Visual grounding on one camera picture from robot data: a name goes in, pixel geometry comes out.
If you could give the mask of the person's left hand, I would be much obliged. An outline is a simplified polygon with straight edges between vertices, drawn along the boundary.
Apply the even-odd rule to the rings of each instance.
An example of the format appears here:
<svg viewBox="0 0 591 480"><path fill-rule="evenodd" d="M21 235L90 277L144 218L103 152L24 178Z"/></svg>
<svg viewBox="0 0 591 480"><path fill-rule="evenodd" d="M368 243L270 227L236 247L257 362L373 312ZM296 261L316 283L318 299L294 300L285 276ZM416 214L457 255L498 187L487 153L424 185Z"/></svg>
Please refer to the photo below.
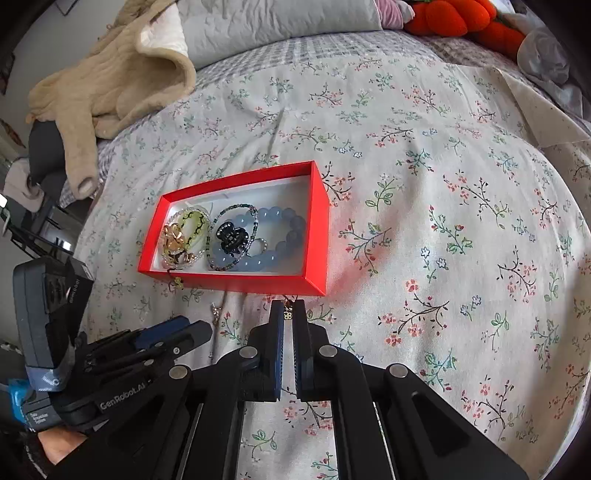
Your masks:
<svg viewBox="0 0 591 480"><path fill-rule="evenodd" d="M80 432L56 426L39 432L38 439L48 460L56 465L80 446L87 437Z"/></svg>

